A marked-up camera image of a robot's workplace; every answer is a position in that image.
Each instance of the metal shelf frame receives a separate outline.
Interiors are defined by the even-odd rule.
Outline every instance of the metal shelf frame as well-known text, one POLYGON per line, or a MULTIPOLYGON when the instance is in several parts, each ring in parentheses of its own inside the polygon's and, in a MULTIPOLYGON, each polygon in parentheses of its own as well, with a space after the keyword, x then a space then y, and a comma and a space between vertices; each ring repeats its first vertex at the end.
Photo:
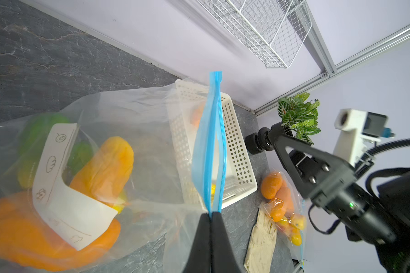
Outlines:
POLYGON ((311 21, 306 0, 196 0, 267 68, 288 68, 311 21))
POLYGON ((269 111, 274 110, 278 107, 278 99, 285 96, 291 96, 294 94, 302 92, 311 92, 316 88, 326 84, 331 79, 335 79, 341 75, 344 75, 346 72, 349 72, 351 69, 358 67, 359 65, 373 59, 379 54, 386 52, 387 50, 393 48, 394 46, 399 45, 400 43, 410 39, 410 25, 402 28, 401 30, 395 32, 394 34, 387 36, 386 38, 378 41, 370 47, 362 50, 361 52, 355 54, 354 56, 340 62, 337 65, 334 65, 332 62, 331 56, 328 52, 328 49, 320 35, 319 29, 317 28, 316 22, 311 15, 311 22, 313 24, 311 31, 309 32, 307 39, 309 40, 315 52, 317 53, 319 60, 322 62, 325 72, 319 74, 318 76, 304 82, 303 84, 291 89, 285 94, 279 96, 278 98, 266 103, 265 105, 254 110, 254 113, 257 117, 260 117, 269 111))

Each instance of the plastic mesh bag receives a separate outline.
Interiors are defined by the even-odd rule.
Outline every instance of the plastic mesh bag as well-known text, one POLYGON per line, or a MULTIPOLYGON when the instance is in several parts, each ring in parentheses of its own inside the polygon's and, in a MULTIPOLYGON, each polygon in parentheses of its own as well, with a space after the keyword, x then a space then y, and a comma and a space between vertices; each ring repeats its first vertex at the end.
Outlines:
POLYGON ((292 257, 303 265, 307 225, 304 200, 284 172, 269 173, 261 182, 261 193, 269 200, 260 209, 287 237, 285 243, 292 257))
POLYGON ((203 100, 180 100, 175 84, 107 91, 85 96, 59 113, 1 123, 0 259, 48 271, 82 271, 167 234, 164 261, 170 260, 170 270, 182 270, 204 208, 201 200, 185 200, 178 163, 187 155, 175 152, 173 138, 179 136, 170 126, 181 109, 194 113, 207 100, 207 93, 196 95, 203 100), (71 133, 58 131, 65 129, 71 133), (63 154, 49 156, 46 151, 61 143, 69 144, 63 154), (57 167, 52 190, 39 189, 46 182, 40 182, 38 171, 49 177, 57 167), (58 181, 80 199, 57 194, 64 190, 58 181), (96 209, 91 200, 97 200, 96 209), (89 219, 98 214, 114 216, 108 223, 89 219), (71 225, 70 219, 77 222, 71 225), (78 233, 57 230, 66 225, 78 233), (79 246, 86 228, 103 225, 107 229, 101 235, 79 246), (169 253, 174 245, 186 253, 169 253))

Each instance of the beige cloth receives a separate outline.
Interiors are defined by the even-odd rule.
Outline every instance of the beige cloth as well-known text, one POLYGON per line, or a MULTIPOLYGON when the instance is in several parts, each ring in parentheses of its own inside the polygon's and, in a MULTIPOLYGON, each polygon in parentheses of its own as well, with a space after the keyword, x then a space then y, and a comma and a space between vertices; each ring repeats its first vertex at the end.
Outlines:
POLYGON ((259 210, 244 260, 244 267, 248 273, 270 272, 275 244, 276 226, 262 210, 259 210))

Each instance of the potted plant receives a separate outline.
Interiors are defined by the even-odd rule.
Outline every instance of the potted plant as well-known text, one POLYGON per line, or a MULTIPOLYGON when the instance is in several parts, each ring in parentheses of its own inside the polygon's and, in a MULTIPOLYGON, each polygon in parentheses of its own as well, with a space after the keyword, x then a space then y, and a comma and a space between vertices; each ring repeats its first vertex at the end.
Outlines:
POLYGON ((317 134, 317 107, 319 100, 314 103, 304 102, 309 93, 301 93, 293 97, 284 97, 278 100, 278 114, 282 118, 281 126, 287 134, 295 131, 295 138, 313 144, 309 135, 317 134))

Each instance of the white paper label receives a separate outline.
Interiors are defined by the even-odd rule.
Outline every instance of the white paper label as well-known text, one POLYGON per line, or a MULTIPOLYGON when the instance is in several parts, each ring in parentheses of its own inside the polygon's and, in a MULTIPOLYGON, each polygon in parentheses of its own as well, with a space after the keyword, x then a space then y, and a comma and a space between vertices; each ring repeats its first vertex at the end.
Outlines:
POLYGON ((64 241, 81 250, 109 227, 115 209, 66 186, 62 172, 77 135, 77 124, 53 125, 33 181, 33 205, 64 241))

